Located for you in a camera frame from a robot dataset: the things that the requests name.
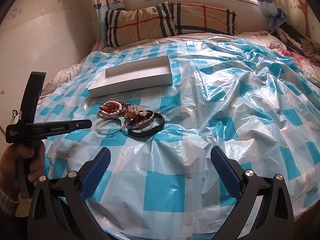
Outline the left forearm knit sleeve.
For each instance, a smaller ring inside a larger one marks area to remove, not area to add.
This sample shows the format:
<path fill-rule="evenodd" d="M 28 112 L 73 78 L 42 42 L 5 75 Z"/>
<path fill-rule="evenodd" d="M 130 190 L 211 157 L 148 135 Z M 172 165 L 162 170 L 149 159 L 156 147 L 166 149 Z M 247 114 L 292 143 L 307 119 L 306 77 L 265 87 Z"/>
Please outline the left forearm knit sleeve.
<path fill-rule="evenodd" d="M 17 208 L 19 206 L 19 201 L 12 200 L 8 197 L 3 190 L 0 194 L 0 206 L 1 206 L 1 215 L 6 215 L 8 217 L 15 217 Z"/>

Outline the person's left hand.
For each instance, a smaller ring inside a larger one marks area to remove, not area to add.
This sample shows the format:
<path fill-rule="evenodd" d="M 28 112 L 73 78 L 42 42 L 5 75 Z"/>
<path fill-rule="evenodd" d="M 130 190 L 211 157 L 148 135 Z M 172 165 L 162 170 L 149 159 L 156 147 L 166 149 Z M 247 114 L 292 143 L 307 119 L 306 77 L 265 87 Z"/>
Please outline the person's left hand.
<path fill-rule="evenodd" d="M 42 141 L 31 145 L 12 144 L 5 149 L 1 157 L 1 190 L 8 197 L 18 198 L 21 179 L 37 184 L 43 175 L 45 150 Z"/>

